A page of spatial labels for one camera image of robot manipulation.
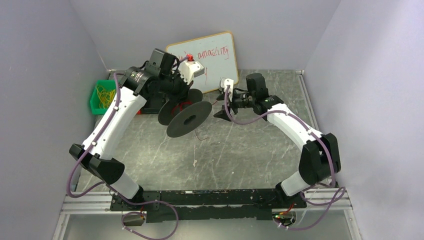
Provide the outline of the black perforated cable spool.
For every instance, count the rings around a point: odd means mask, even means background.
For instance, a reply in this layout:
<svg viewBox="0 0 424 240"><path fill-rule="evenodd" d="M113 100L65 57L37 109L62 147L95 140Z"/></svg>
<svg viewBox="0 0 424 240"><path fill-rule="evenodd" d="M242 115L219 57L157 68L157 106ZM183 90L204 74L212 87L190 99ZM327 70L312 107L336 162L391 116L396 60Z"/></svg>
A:
<svg viewBox="0 0 424 240"><path fill-rule="evenodd" d="M198 89L188 91L188 99L181 103L166 102L158 113L158 122L166 126L170 138L184 136L199 127L210 115L212 104L203 100Z"/></svg>

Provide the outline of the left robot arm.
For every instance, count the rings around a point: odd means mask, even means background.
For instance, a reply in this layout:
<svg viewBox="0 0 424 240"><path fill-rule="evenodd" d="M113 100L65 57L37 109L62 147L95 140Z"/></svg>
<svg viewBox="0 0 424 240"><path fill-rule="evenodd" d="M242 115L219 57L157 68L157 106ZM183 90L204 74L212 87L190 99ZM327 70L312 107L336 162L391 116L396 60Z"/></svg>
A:
<svg viewBox="0 0 424 240"><path fill-rule="evenodd" d="M82 168L119 193L121 198L131 203L144 202L143 188L125 173L125 165L113 158L119 140L151 97L164 94L170 101L183 102L194 78L203 74L204 66L191 55L179 59L154 49L141 67L133 66L121 74L114 73L112 103L89 137L82 144L73 144L69 153Z"/></svg>

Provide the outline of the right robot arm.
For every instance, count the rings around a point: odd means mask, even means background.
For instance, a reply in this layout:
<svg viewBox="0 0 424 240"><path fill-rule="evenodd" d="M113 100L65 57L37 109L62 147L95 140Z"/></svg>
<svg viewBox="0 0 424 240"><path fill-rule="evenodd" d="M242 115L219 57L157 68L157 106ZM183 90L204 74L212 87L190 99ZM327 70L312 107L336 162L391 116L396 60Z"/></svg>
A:
<svg viewBox="0 0 424 240"><path fill-rule="evenodd" d="M283 197L295 196L327 178L331 178L329 185L334 187L335 175L341 170L336 136L314 129L295 115L281 98L270 95L262 74L249 74L246 83L247 89L242 90L234 86L234 80L221 79L217 100L224 103L214 117L242 125L234 115L239 109L251 108L258 115L254 121L267 121L295 143L300 149L297 170L276 186Z"/></svg>

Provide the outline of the black storage bin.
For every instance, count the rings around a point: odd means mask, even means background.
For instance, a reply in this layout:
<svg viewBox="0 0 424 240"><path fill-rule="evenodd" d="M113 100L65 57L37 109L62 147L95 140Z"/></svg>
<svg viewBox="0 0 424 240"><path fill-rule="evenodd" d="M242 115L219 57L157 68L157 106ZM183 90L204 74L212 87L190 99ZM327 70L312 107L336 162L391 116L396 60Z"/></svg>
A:
<svg viewBox="0 0 424 240"><path fill-rule="evenodd" d="M166 101L167 98L164 93L155 94L146 102L146 104L141 108L140 112L143 115L158 114Z"/></svg>

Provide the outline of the yellow framed whiteboard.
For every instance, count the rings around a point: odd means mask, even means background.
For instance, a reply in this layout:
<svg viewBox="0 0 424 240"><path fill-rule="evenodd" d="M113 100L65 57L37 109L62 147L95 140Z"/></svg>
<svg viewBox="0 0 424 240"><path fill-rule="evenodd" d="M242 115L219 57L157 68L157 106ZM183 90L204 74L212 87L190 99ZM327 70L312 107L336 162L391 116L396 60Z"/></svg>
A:
<svg viewBox="0 0 424 240"><path fill-rule="evenodd" d="M188 54L200 62L204 74L194 78L192 87L209 93L219 89L221 79L239 82L233 34L225 31L168 45L165 50L180 59Z"/></svg>

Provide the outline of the green storage bin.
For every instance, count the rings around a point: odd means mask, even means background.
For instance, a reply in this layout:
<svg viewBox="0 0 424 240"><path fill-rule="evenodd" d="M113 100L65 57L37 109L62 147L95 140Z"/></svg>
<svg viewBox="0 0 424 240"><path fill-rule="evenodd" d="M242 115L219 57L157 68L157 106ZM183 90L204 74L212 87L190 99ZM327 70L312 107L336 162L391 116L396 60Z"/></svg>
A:
<svg viewBox="0 0 424 240"><path fill-rule="evenodd" d="M104 115L116 95L114 80L98 80L93 88L89 105L93 115Z"/></svg>

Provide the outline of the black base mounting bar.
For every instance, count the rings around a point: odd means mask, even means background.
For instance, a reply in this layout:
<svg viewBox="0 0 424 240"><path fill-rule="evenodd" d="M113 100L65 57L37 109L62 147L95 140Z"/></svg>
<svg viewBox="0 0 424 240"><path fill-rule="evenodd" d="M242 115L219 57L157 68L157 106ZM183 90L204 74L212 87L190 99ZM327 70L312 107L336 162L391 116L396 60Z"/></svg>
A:
<svg viewBox="0 0 424 240"><path fill-rule="evenodd" d="M144 206L126 203L114 195L112 212L145 211L147 223L179 219L244 219L270 220L273 214L304 209L307 203L299 194L285 196L275 188L215 189L215 190L146 190Z"/></svg>

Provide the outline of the aluminium frame rail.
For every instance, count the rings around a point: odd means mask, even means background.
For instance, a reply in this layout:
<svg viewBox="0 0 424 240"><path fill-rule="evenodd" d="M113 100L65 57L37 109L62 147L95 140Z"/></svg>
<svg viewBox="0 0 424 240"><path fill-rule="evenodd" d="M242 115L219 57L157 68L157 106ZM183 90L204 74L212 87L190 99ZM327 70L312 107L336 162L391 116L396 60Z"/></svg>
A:
<svg viewBox="0 0 424 240"><path fill-rule="evenodd" d="M65 234L65 228L68 224L68 220L71 215L96 215L96 214L120 214L125 215L130 212L136 212L140 215L144 215L145 222L147 222L146 212L140 211L126 211L126 212L113 212L110 210L112 197L116 193L112 192L89 192L79 198L72 198L66 196L62 205L60 218L53 235L53 239L61 240ZM362 239L359 227L356 222L355 215L353 213L353 206L351 203L348 191L342 188L325 188L323 186L318 188L311 188L306 190L304 193L299 194L301 198L306 202L306 208L296 208L293 210L281 211L273 214L271 218L283 218L287 217L293 224L299 223L300 218L296 216L297 212L303 216L311 211L330 211L330 210L341 210L347 220L350 235L354 240Z"/></svg>

